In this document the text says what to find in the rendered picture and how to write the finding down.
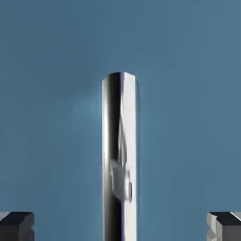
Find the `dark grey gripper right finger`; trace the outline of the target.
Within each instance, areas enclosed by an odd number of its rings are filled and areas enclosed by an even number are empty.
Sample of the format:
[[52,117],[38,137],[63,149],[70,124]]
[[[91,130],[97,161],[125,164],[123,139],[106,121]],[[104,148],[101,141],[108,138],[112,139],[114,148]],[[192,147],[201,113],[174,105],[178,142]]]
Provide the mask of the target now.
[[207,241],[241,241],[241,212],[209,212]]

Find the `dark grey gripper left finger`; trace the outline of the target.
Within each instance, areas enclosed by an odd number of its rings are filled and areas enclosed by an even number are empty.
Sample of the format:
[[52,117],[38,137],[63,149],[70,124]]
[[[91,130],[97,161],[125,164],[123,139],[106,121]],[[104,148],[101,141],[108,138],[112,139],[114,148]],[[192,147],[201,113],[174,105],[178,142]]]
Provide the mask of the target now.
[[32,212],[0,212],[0,241],[35,241],[34,222]]

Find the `blue painted drawer front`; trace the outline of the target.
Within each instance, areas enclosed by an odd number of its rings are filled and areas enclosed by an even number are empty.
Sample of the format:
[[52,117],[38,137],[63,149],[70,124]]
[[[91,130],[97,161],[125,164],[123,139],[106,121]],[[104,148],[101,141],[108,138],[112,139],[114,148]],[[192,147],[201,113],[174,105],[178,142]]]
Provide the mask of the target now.
[[102,80],[136,76],[139,241],[241,211],[241,0],[0,0],[0,211],[101,241]]

